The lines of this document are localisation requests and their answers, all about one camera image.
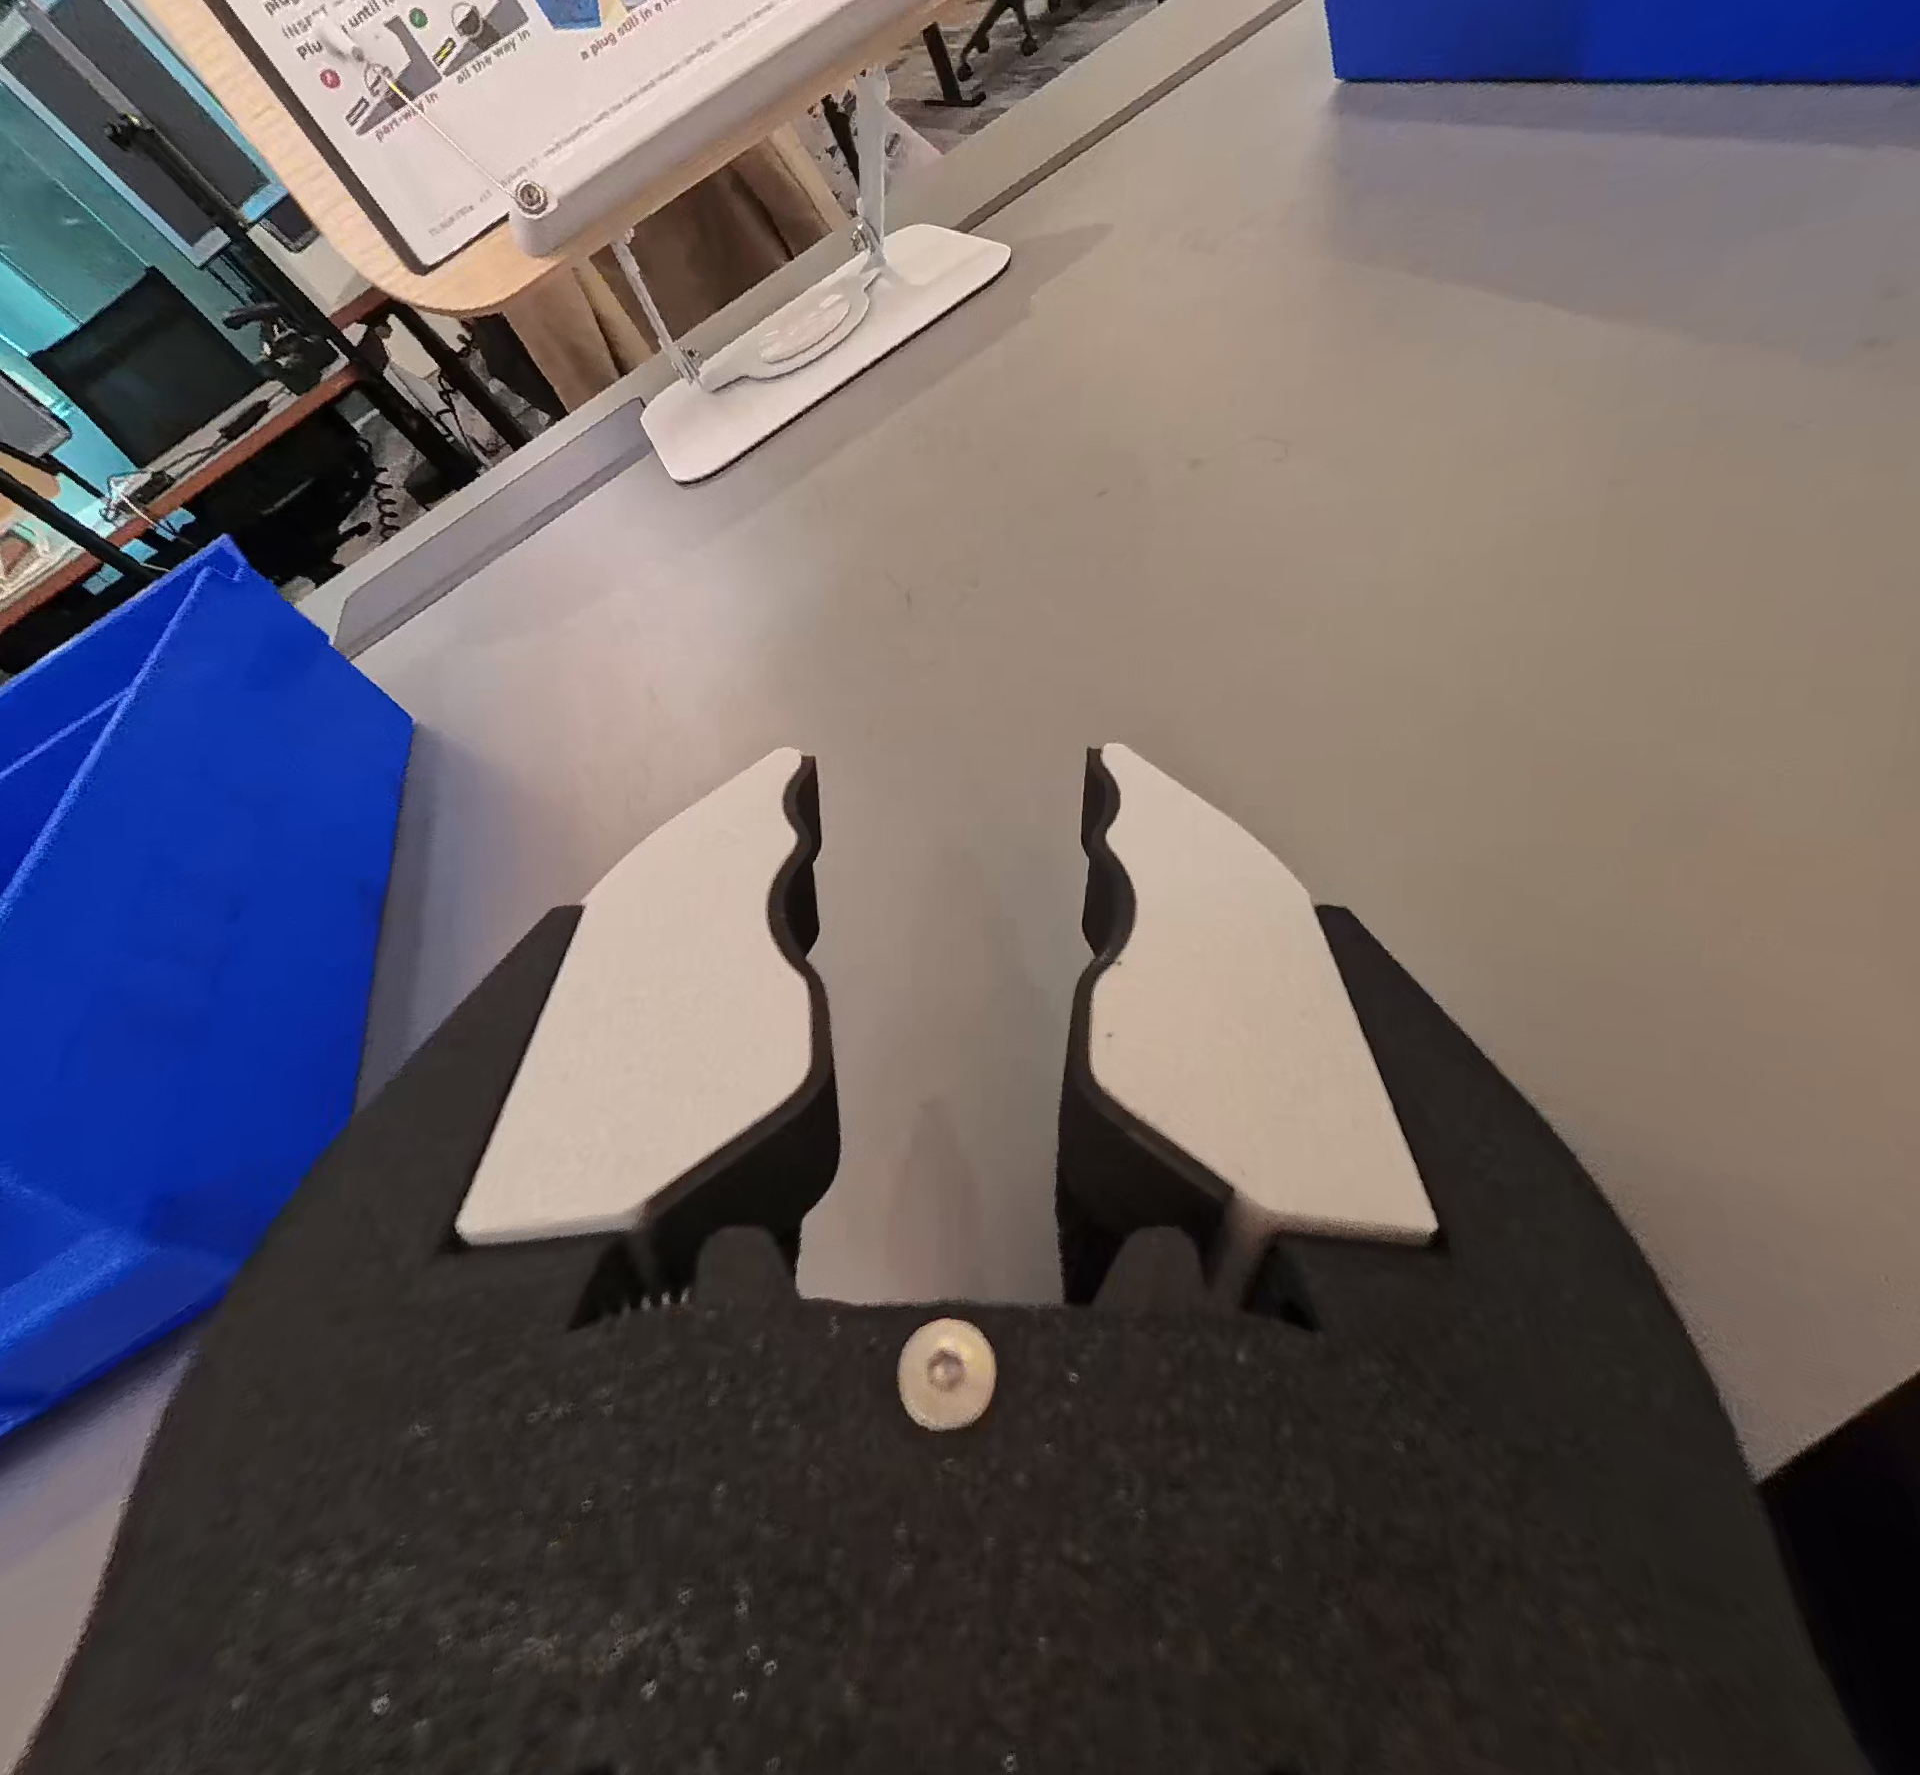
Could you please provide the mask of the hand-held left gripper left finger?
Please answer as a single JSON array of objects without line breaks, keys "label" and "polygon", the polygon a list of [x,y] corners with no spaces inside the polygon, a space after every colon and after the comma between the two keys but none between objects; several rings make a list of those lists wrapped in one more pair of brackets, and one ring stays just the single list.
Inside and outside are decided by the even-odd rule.
[{"label": "hand-held left gripper left finger", "polygon": [[469,1247],[652,1234],[826,1076],[824,991],[787,898],[818,771],[774,751],[590,889],[455,1231]]}]

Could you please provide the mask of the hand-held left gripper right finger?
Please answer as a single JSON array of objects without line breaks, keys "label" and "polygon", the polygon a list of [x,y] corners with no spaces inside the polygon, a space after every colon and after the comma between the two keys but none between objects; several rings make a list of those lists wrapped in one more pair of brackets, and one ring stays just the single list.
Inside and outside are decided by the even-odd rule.
[{"label": "hand-held left gripper right finger", "polygon": [[1295,1242],[1428,1250],[1438,1213],[1307,885],[1138,751],[1089,749],[1058,1115],[1063,1297],[1168,1231],[1256,1305]]}]

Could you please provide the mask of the wood-edged white desk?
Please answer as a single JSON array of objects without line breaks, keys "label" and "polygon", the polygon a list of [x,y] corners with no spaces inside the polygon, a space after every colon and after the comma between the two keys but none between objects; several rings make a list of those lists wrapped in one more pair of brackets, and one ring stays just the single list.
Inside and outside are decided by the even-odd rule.
[{"label": "wood-edged white desk", "polygon": [[[126,462],[128,474],[106,486],[96,532],[136,527],[136,544],[152,549],[187,546],[188,502],[311,416],[338,409],[357,428],[348,402],[364,392],[329,345],[297,345],[287,378],[158,269],[143,269],[26,364],[45,381],[54,411],[85,419]],[[357,432],[376,462],[376,483],[354,517],[370,529],[342,546],[342,569],[346,551],[385,544],[407,519],[405,489]]]}]

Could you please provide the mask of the white document stand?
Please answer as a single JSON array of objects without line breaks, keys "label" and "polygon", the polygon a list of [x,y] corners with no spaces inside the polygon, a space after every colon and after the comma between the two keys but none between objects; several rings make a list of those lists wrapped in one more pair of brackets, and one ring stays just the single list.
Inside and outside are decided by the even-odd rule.
[{"label": "white document stand", "polygon": [[568,124],[507,187],[515,245],[558,254],[577,236],[637,216],[642,197],[688,173],[765,109],[808,103],[855,55],[860,202],[855,254],[705,360],[660,319],[630,238],[611,251],[676,381],[642,409],[652,456],[678,485],[704,483],[799,422],[839,389],[990,286],[1012,251],[934,226],[888,227],[882,31],[923,0],[689,0],[693,40],[657,70],[609,70],[613,94]]}]

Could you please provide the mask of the tan hanging cloth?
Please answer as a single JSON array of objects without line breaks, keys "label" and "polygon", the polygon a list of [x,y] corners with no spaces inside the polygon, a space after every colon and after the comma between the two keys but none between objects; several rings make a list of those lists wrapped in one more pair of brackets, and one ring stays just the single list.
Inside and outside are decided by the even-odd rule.
[{"label": "tan hanging cloth", "polygon": [[493,377],[562,419],[641,370],[660,340],[621,264],[683,337],[837,232],[846,213],[821,158],[787,124],[685,188],[624,238],[555,267],[479,321]]}]

